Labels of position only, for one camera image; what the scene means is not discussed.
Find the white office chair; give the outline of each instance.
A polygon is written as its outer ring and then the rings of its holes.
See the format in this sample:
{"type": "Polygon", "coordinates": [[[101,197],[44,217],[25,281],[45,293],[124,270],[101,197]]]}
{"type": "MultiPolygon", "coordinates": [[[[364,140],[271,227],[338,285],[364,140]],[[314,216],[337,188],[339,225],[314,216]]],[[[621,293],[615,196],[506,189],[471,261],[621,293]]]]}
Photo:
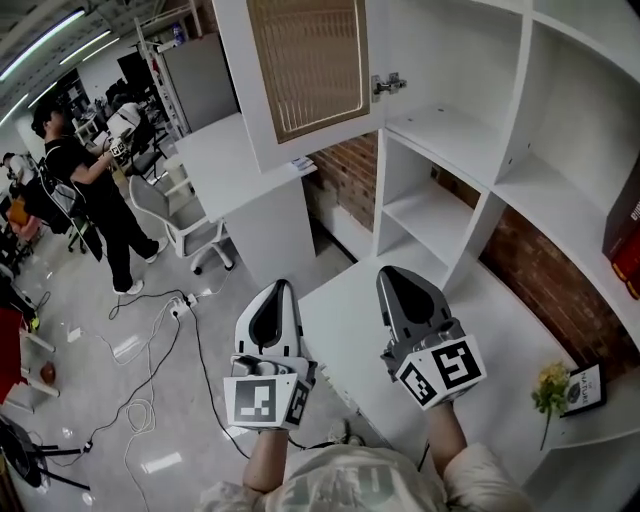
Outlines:
{"type": "Polygon", "coordinates": [[[224,220],[209,222],[200,201],[195,196],[178,211],[172,213],[169,209],[169,196],[190,183],[191,180],[187,178],[163,194],[140,176],[132,176],[129,181],[129,193],[138,210],[153,215],[164,223],[167,236],[175,247],[178,258],[193,258],[191,271],[194,274],[202,273],[200,262],[209,249],[218,253],[225,269],[231,270],[234,263],[219,246],[220,242],[229,238],[224,220]]]}

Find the person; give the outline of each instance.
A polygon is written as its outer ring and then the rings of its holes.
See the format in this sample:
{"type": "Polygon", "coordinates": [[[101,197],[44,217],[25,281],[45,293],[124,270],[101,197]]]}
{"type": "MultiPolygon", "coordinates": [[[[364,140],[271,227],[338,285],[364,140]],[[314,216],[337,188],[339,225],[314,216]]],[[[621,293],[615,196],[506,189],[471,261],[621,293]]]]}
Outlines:
{"type": "Polygon", "coordinates": [[[87,149],[74,137],[64,134],[64,114],[55,103],[36,107],[32,128],[45,142],[45,164],[63,183],[74,186],[84,197],[84,210],[107,244],[107,260],[117,295],[137,295],[144,286],[133,281],[129,247],[153,263],[168,244],[166,237],[151,240],[142,231],[127,206],[108,169],[111,152],[103,148],[87,149]]]}
{"type": "Polygon", "coordinates": [[[8,169],[9,179],[15,179],[19,185],[26,186],[35,173],[26,159],[15,153],[6,153],[2,158],[2,164],[8,169]]]}
{"type": "Polygon", "coordinates": [[[489,450],[467,446],[451,402],[432,407],[426,416],[429,450],[446,499],[437,482],[418,472],[405,456],[358,446],[360,440],[347,439],[344,427],[332,428],[339,444],[301,451],[288,461],[288,432],[265,430],[242,485],[217,484],[203,493],[197,510],[532,512],[489,450]],[[336,430],[342,432],[336,436],[336,430]]]}

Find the desk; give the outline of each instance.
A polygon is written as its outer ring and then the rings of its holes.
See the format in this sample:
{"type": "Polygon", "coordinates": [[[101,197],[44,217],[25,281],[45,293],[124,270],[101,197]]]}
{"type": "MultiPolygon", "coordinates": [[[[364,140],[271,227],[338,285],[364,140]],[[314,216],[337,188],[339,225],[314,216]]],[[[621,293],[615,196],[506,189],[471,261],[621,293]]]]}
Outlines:
{"type": "Polygon", "coordinates": [[[216,121],[176,143],[210,221],[225,219],[240,258],[258,286],[315,259],[301,177],[287,164],[261,173],[242,114],[216,121]]]}
{"type": "MultiPolygon", "coordinates": [[[[391,382],[380,359],[389,341],[376,292],[384,265],[413,269],[426,279],[437,272],[424,253],[399,245],[361,260],[301,299],[300,316],[307,348],[326,365],[323,373],[333,386],[348,394],[394,449],[417,463],[427,439],[425,414],[401,384],[391,382]]],[[[469,443],[487,445],[522,484],[548,451],[540,451],[545,416],[531,399],[538,372],[550,362],[572,362],[484,267],[474,264],[461,287],[464,298],[449,298],[449,306],[475,335],[488,377],[456,399],[456,414],[469,443]]]]}

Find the cabinet door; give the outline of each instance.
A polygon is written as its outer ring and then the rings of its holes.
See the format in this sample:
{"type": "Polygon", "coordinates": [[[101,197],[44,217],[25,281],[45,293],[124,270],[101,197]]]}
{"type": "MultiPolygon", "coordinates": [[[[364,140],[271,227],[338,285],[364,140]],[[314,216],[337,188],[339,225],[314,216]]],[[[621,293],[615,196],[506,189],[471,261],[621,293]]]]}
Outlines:
{"type": "Polygon", "coordinates": [[[382,128],[386,0],[214,0],[262,172],[382,128]]]}

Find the power strip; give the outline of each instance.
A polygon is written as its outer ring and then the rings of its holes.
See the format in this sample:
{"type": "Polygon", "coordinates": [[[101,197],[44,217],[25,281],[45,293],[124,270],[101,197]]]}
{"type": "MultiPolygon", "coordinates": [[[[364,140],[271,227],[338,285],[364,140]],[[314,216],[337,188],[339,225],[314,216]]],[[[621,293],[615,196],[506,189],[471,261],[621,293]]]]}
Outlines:
{"type": "Polygon", "coordinates": [[[181,318],[186,313],[189,313],[190,308],[195,307],[196,304],[198,304],[198,299],[193,293],[191,293],[187,297],[187,302],[182,299],[174,299],[173,306],[171,306],[171,309],[169,309],[169,311],[171,312],[172,316],[181,318]]]}
{"type": "Polygon", "coordinates": [[[189,306],[182,299],[174,299],[173,306],[169,309],[171,315],[174,317],[181,318],[183,315],[189,312],[189,306]]]}

